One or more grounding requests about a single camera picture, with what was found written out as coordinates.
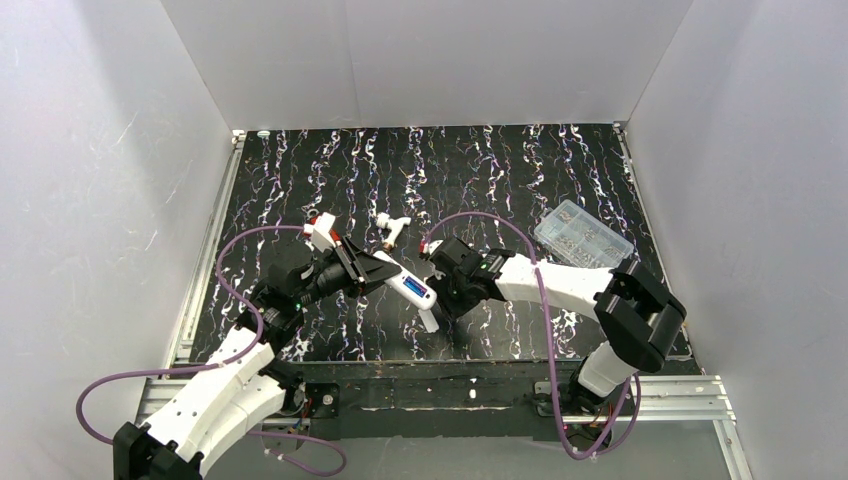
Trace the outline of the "white remote control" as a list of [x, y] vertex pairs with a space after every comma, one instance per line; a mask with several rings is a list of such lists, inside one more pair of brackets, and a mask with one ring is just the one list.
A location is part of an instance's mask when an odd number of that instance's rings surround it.
[[377, 251], [373, 256], [399, 268], [398, 273], [385, 281], [386, 285], [398, 292], [417, 309], [423, 311], [432, 309], [436, 303], [437, 295], [423, 280], [395, 261], [385, 251]]

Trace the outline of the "blue battery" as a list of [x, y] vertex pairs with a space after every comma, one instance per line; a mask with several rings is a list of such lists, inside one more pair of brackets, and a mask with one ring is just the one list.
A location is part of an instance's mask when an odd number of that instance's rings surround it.
[[403, 281], [403, 284], [405, 285], [405, 287], [407, 289], [409, 289], [411, 292], [413, 292], [418, 297], [421, 297], [421, 298], [428, 298], [429, 297], [429, 290], [428, 290], [427, 286], [416, 281], [414, 278], [406, 277]]

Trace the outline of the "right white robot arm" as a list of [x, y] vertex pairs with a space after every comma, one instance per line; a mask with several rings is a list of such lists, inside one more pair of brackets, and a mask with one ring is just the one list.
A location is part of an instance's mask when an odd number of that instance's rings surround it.
[[456, 320], [481, 302], [527, 301], [596, 321], [604, 341], [562, 393], [608, 397], [635, 373], [663, 369], [686, 317], [683, 304], [642, 263], [578, 268], [534, 260], [513, 250], [479, 252], [458, 238], [421, 249], [434, 268], [427, 283], [444, 316]]

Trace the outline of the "white battery cover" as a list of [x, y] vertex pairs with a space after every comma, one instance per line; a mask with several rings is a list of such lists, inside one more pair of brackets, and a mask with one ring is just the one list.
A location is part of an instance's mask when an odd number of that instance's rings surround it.
[[420, 319], [422, 321], [422, 324], [423, 324], [425, 330], [428, 333], [435, 333], [440, 329], [439, 323], [438, 323], [437, 319], [435, 318], [435, 315], [434, 315], [434, 313], [431, 309], [427, 309], [427, 310], [421, 309], [419, 311], [419, 316], [420, 316]]

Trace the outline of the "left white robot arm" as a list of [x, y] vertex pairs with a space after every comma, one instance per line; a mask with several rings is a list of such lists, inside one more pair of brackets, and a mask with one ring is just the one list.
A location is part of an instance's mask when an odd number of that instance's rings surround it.
[[305, 307], [338, 292], [364, 296], [402, 277], [386, 252], [346, 239], [276, 259], [218, 351], [164, 406], [116, 432], [114, 478], [201, 479], [266, 418], [307, 418], [317, 395], [278, 357], [302, 327]]

